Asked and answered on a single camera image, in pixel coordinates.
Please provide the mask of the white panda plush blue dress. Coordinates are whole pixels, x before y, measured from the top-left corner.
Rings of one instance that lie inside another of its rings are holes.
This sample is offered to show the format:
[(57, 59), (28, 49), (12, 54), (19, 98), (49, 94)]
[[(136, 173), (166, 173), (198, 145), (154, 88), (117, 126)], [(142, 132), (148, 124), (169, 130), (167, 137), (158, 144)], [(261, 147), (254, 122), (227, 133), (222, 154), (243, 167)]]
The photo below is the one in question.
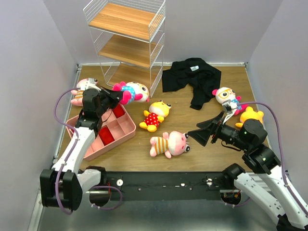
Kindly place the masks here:
[(120, 83), (114, 84), (112, 90), (123, 92), (123, 98), (120, 101), (122, 105), (130, 104), (133, 101), (140, 103), (150, 101), (148, 88), (138, 82), (125, 83), (124, 81), (121, 81)]

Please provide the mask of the white panda plush yellow glasses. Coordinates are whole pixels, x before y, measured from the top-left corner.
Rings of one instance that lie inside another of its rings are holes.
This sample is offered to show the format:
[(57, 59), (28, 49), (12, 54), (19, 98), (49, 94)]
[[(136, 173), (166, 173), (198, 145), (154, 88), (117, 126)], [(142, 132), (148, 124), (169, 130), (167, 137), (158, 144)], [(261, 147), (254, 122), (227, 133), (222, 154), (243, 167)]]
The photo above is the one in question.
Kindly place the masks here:
[[(239, 104), (242, 97), (236, 96), (236, 93), (233, 89), (228, 87), (221, 87), (219, 89), (212, 90), (212, 95), (215, 96), (216, 100), (223, 105), (227, 101), (231, 101), (233, 103)], [(243, 113), (246, 108), (248, 107), (248, 104), (239, 105), (234, 113), (234, 115), (238, 115), (240, 113)]]

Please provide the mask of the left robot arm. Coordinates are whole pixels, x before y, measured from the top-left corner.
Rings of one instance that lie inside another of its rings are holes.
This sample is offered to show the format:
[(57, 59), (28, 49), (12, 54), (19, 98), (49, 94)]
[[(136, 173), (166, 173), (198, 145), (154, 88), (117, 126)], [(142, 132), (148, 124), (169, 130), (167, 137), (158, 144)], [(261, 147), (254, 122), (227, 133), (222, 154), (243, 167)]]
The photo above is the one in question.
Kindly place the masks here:
[(71, 215), (77, 210), (82, 196), (94, 188), (111, 189), (103, 167), (90, 167), (79, 174), (81, 162), (102, 127), (102, 115), (114, 109), (123, 98), (123, 92), (90, 87), (83, 92), (83, 108), (74, 126), (64, 124), (74, 133), (61, 158), (41, 172), (40, 190), (44, 207), (58, 207)]

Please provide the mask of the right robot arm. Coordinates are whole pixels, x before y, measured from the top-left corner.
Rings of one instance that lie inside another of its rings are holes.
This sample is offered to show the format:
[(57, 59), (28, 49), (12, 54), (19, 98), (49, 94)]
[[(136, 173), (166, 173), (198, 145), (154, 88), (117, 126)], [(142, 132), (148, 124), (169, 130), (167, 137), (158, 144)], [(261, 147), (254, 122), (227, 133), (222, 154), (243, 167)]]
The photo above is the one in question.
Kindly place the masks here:
[(264, 144), (267, 132), (256, 119), (246, 120), (240, 129), (224, 124), (223, 112), (215, 118), (200, 122), (197, 129), (188, 132), (202, 146), (218, 139), (243, 151), (244, 163), (268, 186), (266, 191), (238, 164), (222, 171), (222, 185), (244, 192), (276, 224), (279, 231), (306, 231), (308, 216), (304, 202), (290, 180), (282, 173), (282, 163), (272, 149)]

